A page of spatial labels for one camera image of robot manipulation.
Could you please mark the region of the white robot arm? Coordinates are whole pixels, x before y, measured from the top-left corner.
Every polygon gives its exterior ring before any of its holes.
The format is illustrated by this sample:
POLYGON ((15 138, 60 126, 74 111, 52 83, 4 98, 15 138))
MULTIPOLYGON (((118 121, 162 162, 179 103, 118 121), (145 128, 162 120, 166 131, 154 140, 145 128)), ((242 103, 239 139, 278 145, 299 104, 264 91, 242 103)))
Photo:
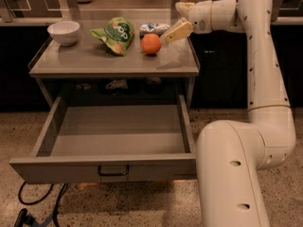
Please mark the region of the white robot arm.
POLYGON ((242 32, 247 39, 247 121, 219 120, 195 149, 203 227, 270 227, 258 172, 294 151, 294 118, 271 33, 273 0, 178 2, 180 20, 161 40, 242 32))

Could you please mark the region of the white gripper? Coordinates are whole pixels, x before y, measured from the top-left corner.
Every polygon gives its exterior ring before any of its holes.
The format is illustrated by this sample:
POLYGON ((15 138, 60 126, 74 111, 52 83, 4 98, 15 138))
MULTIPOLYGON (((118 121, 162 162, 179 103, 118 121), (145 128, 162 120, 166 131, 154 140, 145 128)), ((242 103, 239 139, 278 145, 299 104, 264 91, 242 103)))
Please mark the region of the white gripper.
POLYGON ((178 21, 160 36, 161 44, 171 44, 188 37, 192 32, 206 34, 214 30, 236 31, 236 0, 177 2, 178 13, 189 22, 178 21))

